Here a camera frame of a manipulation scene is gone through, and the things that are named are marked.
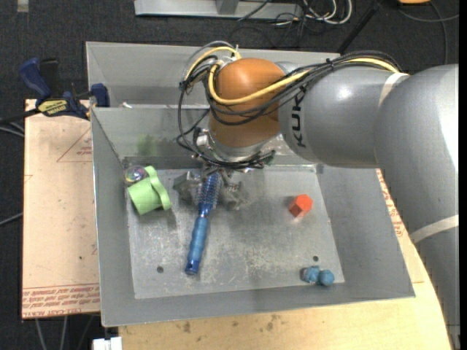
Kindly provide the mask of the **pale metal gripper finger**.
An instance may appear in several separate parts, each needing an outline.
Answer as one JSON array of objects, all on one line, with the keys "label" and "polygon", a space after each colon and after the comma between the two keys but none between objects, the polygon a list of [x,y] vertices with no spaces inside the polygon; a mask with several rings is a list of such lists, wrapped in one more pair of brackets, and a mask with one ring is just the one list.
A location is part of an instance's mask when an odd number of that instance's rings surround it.
[{"label": "pale metal gripper finger", "polygon": [[228,177],[223,177],[219,203],[224,205],[229,211],[239,210],[242,202],[241,191],[241,182],[232,182]]},{"label": "pale metal gripper finger", "polygon": [[198,191],[199,177],[192,171],[187,171],[174,179],[173,189],[181,200],[194,201]]}]

